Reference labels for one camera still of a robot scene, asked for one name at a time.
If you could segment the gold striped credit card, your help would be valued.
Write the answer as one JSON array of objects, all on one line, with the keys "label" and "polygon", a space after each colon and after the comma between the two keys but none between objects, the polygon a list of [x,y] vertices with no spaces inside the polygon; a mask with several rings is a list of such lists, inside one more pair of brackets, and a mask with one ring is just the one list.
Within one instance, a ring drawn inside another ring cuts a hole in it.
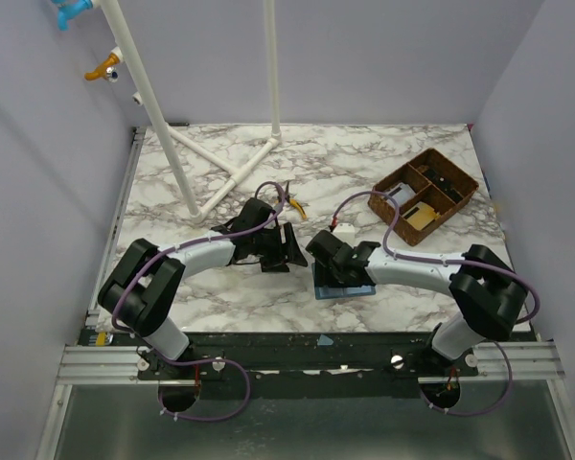
[{"label": "gold striped credit card", "polygon": [[408,211],[406,211],[402,215],[402,217],[405,220],[425,219],[427,216],[427,208],[428,208],[428,205],[426,203],[419,202],[416,205],[414,205],[412,208],[410,208]]}]

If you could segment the gold VIP credit card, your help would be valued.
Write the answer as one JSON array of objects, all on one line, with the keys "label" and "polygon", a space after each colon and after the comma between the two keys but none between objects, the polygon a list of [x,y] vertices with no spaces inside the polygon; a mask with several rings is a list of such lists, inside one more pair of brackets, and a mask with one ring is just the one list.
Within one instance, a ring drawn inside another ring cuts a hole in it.
[{"label": "gold VIP credit card", "polygon": [[404,218],[414,229],[421,231],[438,217],[439,214],[432,207],[421,203],[409,210]]}]

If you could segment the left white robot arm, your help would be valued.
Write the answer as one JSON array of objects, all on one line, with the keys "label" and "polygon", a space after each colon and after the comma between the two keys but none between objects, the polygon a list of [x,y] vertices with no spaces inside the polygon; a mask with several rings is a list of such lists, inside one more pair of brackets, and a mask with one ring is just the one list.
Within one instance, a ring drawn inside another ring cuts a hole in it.
[{"label": "left white robot arm", "polygon": [[173,246],[134,241],[104,281],[97,303],[118,326],[161,354],[160,366],[170,377],[186,377],[194,364],[187,350],[190,339],[169,318],[182,280],[249,257],[256,258],[267,273],[308,265],[292,224],[279,223],[276,213],[275,207],[252,197],[236,217],[197,239]]}]

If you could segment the blue card holder wallet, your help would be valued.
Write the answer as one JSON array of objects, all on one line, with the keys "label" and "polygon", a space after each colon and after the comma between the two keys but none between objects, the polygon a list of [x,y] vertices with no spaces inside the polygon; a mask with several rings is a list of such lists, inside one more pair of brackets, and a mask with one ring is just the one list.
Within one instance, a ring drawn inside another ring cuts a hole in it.
[{"label": "blue card holder wallet", "polygon": [[351,297],[372,296],[376,294],[375,286],[349,287],[340,284],[332,273],[317,264],[312,265],[314,296],[316,300],[332,300]]}]

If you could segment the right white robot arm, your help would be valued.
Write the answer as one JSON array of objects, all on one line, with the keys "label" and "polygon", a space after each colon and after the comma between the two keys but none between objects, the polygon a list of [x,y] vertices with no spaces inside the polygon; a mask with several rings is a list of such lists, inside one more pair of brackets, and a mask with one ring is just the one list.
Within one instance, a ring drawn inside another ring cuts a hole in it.
[{"label": "right white robot arm", "polygon": [[444,375],[468,349],[485,341],[507,340],[527,297],[515,273],[488,247],[472,245],[464,253],[432,256],[389,252],[379,242],[353,247],[329,230],[306,246],[314,258],[318,288],[337,293],[381,285],[420,288],[446,295],[459,312],[439,327],[422,351],[422,364],[432,375]]}]

